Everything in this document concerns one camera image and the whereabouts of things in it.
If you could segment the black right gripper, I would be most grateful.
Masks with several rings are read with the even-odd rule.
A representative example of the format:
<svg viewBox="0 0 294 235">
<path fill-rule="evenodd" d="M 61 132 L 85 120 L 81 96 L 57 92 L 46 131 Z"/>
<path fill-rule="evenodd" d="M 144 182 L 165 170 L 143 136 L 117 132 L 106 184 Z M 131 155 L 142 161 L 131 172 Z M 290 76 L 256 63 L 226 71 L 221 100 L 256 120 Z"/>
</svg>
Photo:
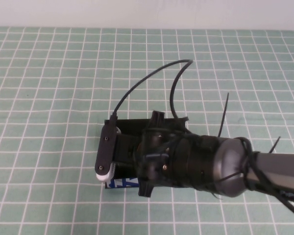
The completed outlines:
<svg viewBox="0 0 294 235">
<path fill-rule="evenodd" d="M 182 134 L 184 118 L 165 118 L 163 112 L 152 112 L 136 150 L 139 196 L 150 198 L 155 187 L 177 186 L 170 167 L 173 149 Z"/>
</svg>

